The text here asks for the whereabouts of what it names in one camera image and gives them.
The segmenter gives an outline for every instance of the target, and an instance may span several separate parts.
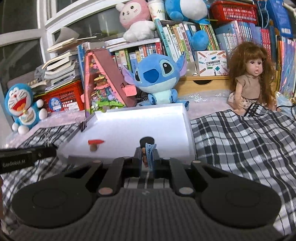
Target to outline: doll's hair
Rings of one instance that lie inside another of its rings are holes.
[[[231,52],[228,72],[231,82],[230,89],[231,91],[235,91],[237,85],[236,78],[246,73],[246,63],[249,60],[259,58],[262,59],[263,72],[259,78],[261,90],[258,101],[261,104],[270,105],[273,103],[272,97],[275,97],[271,91],[271,83],[275,79],[275,69],[274,64],[268,58],[267,51],[260,45],[252,42],[243,42]]]

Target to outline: blue round sticker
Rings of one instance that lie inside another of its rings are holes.
[[[48,106],[53,111],[60,111],[63,107],[62,102],[57,97],[51,98],[49,100]]]

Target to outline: pink plush head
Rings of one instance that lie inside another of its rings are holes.
[[[149,8],[145,0],[132,0],[128,3],[118,3],[116,9],[120,12],[119,20],[125,29],[138,21],[151,20]]]

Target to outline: white cup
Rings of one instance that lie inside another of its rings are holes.
[[[165,3],[163,0],[148,1],[148,8],[152,21],[157,18],[159,18],[159,20],[165,20]]]

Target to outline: white tray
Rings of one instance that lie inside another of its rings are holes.
[[[189,164],[196,149],[190,121],[183,104],[131,107],[96,112],[86,129],[63,143],[58,149],[60,159],[99,159],[111,163],[115,158],[133,156],[139,140],[155,139],[160,157],[173,157]],[[96,152],[89,151],[88,140],[102,139]]]

